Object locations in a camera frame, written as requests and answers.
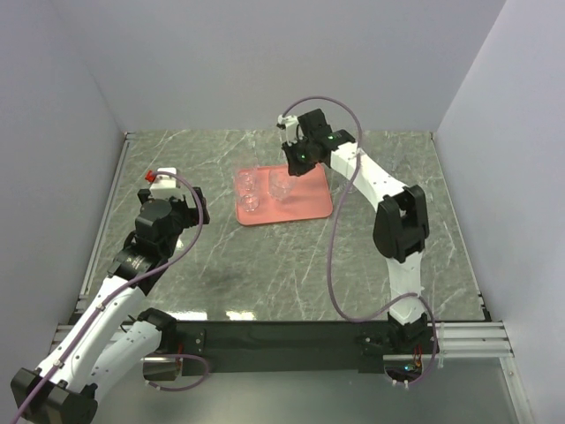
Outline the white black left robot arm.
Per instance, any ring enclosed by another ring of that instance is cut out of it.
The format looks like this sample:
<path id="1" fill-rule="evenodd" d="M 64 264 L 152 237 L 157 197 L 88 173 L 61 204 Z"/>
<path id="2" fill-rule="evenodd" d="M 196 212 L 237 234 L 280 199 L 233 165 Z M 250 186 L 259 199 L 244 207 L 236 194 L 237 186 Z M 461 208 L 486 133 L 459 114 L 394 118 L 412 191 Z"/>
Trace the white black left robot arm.
<path id="1" fill-rule="evenodd" d="M 115 256 L 95 300 L 65 339 L 36 368 L 21 368 L 11 380 L 16 417 L 32 423 L 89 423 L 100 402 L 127 370 L 146 356 L 186 358 L 177 320 L 149 308 L 116 341 L 114 335 L 131 309 L 153 289 L 176 261 L 178 239 L 209 222 L 198 187 L 189 207 L 178 188 L 151 186 L 139 191 L 141 208 L 134 230 Z"/>

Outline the clear faceted glass tumbler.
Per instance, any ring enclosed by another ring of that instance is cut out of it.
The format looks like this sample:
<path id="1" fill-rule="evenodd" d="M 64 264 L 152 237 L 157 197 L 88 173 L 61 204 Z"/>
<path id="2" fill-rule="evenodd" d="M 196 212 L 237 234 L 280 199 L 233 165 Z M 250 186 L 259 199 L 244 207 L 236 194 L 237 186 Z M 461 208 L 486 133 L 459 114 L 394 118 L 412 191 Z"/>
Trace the clear faceted glass tumbler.
<path id="1" fill-rule="evenodd" d="M 296 177 L 288 174 L 285 169 L 273 169 L 268 173 L 267 192 L 276 201 L 286 200 L 296 184 Z"/>
<path id="2" fill-rule="evenodd" d="M 257 187 L 258 162 L 253 155 L 243 155 L 234 164 L 234 182 L 239 193 L 250 193 Z"/>
<path id="3" fill-rule="evenodd" d="M 244 191 L 238 194 L 237 206 L 243 212 L 253 212 L 260 205 L 260 196 L 255 191 Z"/>
<path id="4" fill-rule="evenodd" d="M 353 194 L 356 192 L 354 185 L 350 184 L 347 178 L 340 176 L 340 180 L 335 189 L 335 195 L 341 195 L 342 193 Z"/>

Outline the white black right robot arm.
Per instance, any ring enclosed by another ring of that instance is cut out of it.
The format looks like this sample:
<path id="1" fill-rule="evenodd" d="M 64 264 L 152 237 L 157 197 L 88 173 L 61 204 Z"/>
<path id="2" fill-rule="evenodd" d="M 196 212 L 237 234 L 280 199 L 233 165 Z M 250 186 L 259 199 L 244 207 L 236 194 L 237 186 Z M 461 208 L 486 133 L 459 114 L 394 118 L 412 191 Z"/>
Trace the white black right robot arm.
<path id="1" fill-rule="evenodd" d="M 321 110 L 281 115 L 276 125 L 285 133 L 282 151 L 291 176 L 302 177 L 324 164 L 373 207 L 373 243 L 387 263 L 391 296 L 382 342 L 397 352 L 412 352 L 426 337 L 432 316 L 421 299 L 421 262 L 430 233 L 424 190 L 392 177 L 362 148 L 360 134 L 333 130 Z"/>

